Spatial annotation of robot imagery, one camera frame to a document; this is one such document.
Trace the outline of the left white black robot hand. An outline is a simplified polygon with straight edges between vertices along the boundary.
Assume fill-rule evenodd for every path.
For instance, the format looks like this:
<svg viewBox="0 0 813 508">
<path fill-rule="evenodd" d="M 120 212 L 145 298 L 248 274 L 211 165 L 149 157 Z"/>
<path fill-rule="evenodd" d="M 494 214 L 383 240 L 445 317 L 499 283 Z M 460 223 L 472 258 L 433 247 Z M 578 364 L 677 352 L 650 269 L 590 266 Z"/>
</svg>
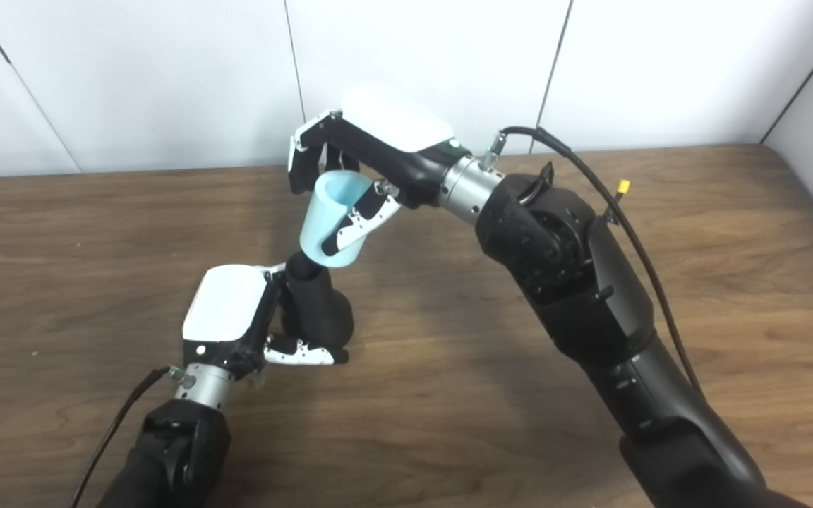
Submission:
<svg viewBox="0 0 813 508">
<path fill-rule="evenodd" d="M 229 264 L 200 280 L 183 322 L 183 363 L 238 382 L 268 364 L 342 365 L 354 332 L 351 303 L 326 267 L 297 252 L 273 267 Z"/>
</svg>

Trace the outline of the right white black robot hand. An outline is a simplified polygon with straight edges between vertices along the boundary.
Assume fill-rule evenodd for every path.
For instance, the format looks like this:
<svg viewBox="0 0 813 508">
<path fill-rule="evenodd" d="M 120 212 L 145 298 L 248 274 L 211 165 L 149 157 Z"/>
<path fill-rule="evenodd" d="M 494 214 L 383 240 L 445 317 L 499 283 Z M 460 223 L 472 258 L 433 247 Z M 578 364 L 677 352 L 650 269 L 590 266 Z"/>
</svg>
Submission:
<svg viewBox="0 0 813 508">
<path fill-rule="evenodd" d="M 448 178 L 471 161 L 451 126 L 415 100 L 382 85 L 353 87 L 290 137 L 291 192 L 313 194 L 303 253 L 325 267 L 351 264 L 402 207 L 438 206 Z"/>
</svg>

